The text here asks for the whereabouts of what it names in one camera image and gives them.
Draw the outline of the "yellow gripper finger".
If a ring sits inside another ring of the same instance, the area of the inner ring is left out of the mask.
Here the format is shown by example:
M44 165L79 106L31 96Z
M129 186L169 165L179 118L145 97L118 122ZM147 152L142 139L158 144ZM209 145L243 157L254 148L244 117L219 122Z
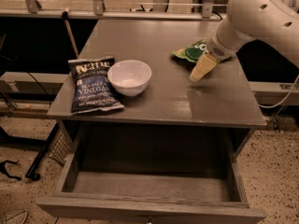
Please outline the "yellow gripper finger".
M199 81L206 74L208 74L212 69L216 67L218 60L211 54L202 55L196 63L190 74L190 80L193 82Z

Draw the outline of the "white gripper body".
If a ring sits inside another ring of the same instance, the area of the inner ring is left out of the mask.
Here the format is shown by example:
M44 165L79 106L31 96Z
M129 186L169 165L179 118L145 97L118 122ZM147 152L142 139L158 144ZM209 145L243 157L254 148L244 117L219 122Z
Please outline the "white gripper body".
M253 22L253 18L225 17L207 39L208 53L219 60L230 58L255 39L252 31L256 26Z

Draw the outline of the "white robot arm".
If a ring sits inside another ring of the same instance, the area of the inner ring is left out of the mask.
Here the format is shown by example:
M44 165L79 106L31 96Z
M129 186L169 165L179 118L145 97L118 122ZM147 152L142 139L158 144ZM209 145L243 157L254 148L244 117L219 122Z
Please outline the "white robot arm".
M217 64L232 57L245 44L261 40L299 66L298 0L228 0L226 17L206 41L190 74L199 81Z

